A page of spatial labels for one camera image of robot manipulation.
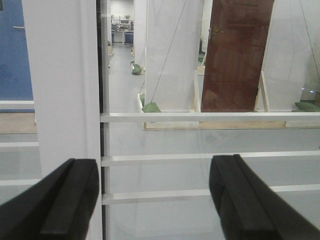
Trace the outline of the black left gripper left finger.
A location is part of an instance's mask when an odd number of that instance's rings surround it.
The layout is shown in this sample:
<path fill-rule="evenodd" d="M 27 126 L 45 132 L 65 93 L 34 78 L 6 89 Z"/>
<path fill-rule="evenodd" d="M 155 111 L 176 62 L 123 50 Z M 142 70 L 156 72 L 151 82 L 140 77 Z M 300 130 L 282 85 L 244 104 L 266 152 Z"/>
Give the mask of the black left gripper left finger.
<path fill-rule="evenodd" d="M 99 195 L 94 159 L 68 159 L 0 206 L 2 240 L 84 240 Z"/>

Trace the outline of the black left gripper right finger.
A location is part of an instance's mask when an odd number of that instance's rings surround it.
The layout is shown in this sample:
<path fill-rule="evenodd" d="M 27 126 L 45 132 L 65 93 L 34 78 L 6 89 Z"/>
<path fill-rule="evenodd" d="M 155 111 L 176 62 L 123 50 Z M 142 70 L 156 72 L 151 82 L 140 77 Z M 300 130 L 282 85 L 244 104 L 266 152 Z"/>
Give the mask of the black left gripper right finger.
<path fill-rule="evenodd" d="M 239 154 L 211 159 L 209 190 L 227 240 L 318 240 L 320 231 L 278 196 Z"/>

